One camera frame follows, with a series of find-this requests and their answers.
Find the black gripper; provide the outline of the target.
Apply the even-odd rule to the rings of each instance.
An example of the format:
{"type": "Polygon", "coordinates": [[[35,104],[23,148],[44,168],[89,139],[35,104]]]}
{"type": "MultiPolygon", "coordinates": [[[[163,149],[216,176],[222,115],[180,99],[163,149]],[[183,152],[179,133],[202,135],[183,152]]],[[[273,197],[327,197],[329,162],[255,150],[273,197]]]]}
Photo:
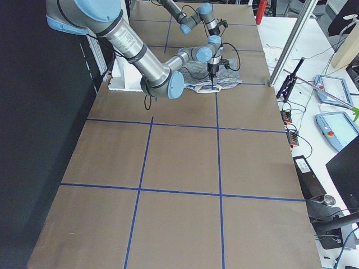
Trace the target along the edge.
{"type": "Polygon", "coordinates": [[[212,57],[208,61],[207,70],[210,75],[211,88],[213,90],[217,90],[218,79],[217,79],[216,74],[219,70],[220,63],[221,63],[221,57],[212,57]]]}
{"type": "Polygon", "coordinates": [[[213,36],[213,35],[219,36],[220,35],[219,26],[217,25],[214,28],[209,29],[209,34],[210,34],[210,36],[213,36]]]}

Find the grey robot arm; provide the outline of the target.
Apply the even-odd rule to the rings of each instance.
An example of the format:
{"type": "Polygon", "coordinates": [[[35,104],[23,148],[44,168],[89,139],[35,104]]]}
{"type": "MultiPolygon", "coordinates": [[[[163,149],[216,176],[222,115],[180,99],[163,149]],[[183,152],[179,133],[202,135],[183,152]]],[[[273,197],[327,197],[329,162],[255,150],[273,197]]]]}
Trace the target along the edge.
{"type": "Polygon", "coordinates": [[[195,9],[193,14],[189,16],[174,1],[164,0],[157,2],[179,23],[179,27],[185,35],[189,34],[195,26],[201,23],[204,24],[209,35],[219,36],[221,34],[220,27],[224,26],[225,29],[228,27],[226,20],[215,18],[212,6],[209,3],[205,3],[195,9]]]}
{"type": "Polygon", "coordinates": [[[53,30],[75,35],[86,35],[92,30],[106,38],[141,73],[142,91],[152,97],[176,99],[185,88],[180,69],[189,61],[215,65],[222,44],[220,22],[206,3],[191,16],[185,15],[173,1],[160,4],[179,23],[184,34],[201,22],[209,32],[208,43],[203,47],[182,48],[165,63],[161,63],[124,19],[120,1],[47,1],[46,17],[53,30]]]}

